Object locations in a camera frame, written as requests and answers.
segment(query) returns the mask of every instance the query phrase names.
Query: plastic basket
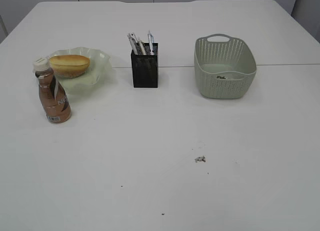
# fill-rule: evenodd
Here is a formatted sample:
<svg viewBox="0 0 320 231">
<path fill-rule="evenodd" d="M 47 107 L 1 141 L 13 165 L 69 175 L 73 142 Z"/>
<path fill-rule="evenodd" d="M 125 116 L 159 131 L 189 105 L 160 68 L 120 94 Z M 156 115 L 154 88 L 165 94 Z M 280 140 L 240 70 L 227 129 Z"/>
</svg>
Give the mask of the plastic basket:
<svg viewBox="0 0 320 231">
<path fill-rule="evenodd" d="M 212 42 L 211 37 L 228 41 Z M 207 98 L 238 99 L 249 89 L 257 71 L 253 54 L 247 44 L 225 34 L 198 38 L 194 50 L 196 85 Z"/>
</svg>

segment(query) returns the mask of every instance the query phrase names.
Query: black pen holder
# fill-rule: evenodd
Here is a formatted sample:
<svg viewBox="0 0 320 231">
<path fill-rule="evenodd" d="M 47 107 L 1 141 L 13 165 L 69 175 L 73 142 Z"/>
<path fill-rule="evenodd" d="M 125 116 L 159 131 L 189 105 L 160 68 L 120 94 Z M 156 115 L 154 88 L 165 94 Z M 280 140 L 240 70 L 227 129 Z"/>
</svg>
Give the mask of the black pen holder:
<svg viewBox="0 0 320 231">
<path fill-rule="evenodd" d="M 158 88 L 158 44 L 153 44 L 154 55 L 150 54 L 148 43 L 144 43 L 148 55 L 141 55 L 140 46 L 137 44 L 138 54 L 131 52 L 133 87 Z"/>
</svg>

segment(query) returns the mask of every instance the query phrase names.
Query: basket hole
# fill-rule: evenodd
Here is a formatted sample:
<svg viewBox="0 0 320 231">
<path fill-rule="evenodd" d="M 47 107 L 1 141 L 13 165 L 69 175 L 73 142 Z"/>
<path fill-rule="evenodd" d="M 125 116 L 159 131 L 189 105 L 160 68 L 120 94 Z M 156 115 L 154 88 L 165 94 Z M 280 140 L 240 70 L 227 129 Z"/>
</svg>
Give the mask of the basket hole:
<svg viewBox="0 0 320 231">
<path fill-rule="evenodd" d="M 209 42 L 229 42 L 230 38 L 223 36 L 214 36 L 207 39 Z"/>
</svg>

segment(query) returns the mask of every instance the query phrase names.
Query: plastic bottle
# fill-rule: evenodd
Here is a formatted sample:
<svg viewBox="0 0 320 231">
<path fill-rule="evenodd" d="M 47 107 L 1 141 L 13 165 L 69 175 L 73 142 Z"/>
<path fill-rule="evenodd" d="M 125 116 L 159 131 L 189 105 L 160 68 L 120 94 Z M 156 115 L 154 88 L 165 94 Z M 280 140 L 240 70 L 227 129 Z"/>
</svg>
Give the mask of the plastic bottle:
<svg viewBox="0 0 320 231">
<path fill-rule="evenodd" d="M 46 58 L 33 62 L 35 76 L 39 81 L 39 97 L 47 119 L 51 123 L 63 123 L 71 116 L 71 108 L 66 92 L 54 76 L 54 71 Z"/>
</svg>

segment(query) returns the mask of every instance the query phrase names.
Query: basket handle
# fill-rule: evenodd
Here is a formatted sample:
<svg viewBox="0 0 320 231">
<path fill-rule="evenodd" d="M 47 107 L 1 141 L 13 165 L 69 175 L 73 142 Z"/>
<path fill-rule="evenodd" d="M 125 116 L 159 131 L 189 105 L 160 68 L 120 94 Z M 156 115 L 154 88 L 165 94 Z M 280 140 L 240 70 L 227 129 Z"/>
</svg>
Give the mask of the basket handle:
<svg viewBox="0 0 320 231">
<path fill-rule="evenodd" d="M 212 41 L 208 40 L 209 38 L 212 38 L 212 37 L 225 37 L 225 38 L 229 39 L 228 41 L 222 41 L 222 43 L 228 43 L 228 42 L 230 42 L 231 39 L 233 39 L 233 37 L 231 37 L 229 35 L 226 35 L 226 34 L 223 34 L 223 33 L 212 34 L 212 35 L 209 35 L 207 37 L 204 37 L 204 39 L 206 39 L 206 41 L 209 42 L 209 43 L 216 43 L 216 42 L 212 42 Z"/>
</svg>

